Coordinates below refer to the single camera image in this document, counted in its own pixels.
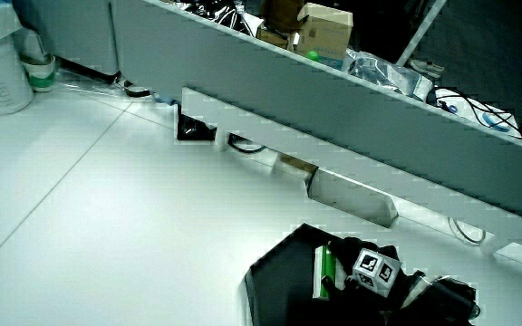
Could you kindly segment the person's right hand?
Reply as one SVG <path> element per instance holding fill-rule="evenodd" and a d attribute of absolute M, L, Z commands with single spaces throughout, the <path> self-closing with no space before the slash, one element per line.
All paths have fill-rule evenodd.
<path fill-rule="evenodd" d="M 320 248 L 320 293 L 342 325 L 387 325 L 408 305 L 421 275 L 406 274 L 393 245 L 379 247 L 357 237 Z"/>

